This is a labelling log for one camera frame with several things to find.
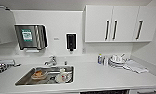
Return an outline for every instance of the cabinet handle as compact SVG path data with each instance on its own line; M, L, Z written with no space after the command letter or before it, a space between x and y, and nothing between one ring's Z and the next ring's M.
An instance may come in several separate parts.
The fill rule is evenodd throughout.
M105 40L107 40L107 36L108 36L108 28L109 28L109 21L107 21L107 29L106 29L106 37L105 37Z
M139 39L139 35L140 35L140 31L141 31L141 28L142 28L143 21L139 21L139 23L140 23L140 25L139 25L138 34L137 34L136 39Z
M115 26L114 26L114 35L113 35L113 38L112 38L112 39L115 39L116 27L117 27L117 21L115 21Z
M137 94L156 94L156 91L152 91L152 92L137 92Z

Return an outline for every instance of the upper cabinet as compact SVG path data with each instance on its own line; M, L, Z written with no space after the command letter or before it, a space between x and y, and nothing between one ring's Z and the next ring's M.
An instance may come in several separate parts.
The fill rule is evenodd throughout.
M86 6L85 41L109 40L113 6Z
M14 15L0 8L0 44L16 41Z
M85 42L151 41L156 7L94 6L85 8Z
M151 41L156 30L156 7L141 6L139 9L133 41Z
M110 41L132 41L138 10L138 6L114 6L110 28Z

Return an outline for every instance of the cabinet door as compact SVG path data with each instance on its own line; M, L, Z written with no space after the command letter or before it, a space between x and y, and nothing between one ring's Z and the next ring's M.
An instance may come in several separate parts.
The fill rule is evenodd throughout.
M85 42L109 40L113 6L86 6Z
M110 41L131 42L139 6L114 6Z
M0 8L0 44L16 41L14 25L13 12Z
M24 94L80 94L80 93L79 92L74 92L74 93L70 93L70 92L69 93L29 92L29 93L24 93Z
M156 29L156 7L141 6L133 41L151 41Z
M156 88L154 88L154 89L130 90L129 94L156 94Z

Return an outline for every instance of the gray dispenser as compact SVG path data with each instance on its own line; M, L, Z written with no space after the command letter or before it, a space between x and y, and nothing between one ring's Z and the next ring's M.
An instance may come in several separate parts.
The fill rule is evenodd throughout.
M46 31L43 25L15 25L20 50L47 47Z
M67 37L67 49L72 52L76 49L76 34L66 34Z

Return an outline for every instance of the stainless steel sink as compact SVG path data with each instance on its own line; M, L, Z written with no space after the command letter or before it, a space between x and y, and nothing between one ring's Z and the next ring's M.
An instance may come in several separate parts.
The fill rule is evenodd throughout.
M33 68L31 69L26 75L24 75L15 85L35 85L35 84L59 84L56 82L55 77L60 74L60 69L64 68L65 72L71 74L71 79L66 83L73 82L73 66L57 66L57 67L50 67L50 68ZM38 70L46 71L47 77L44 80L33 80L31 76Z

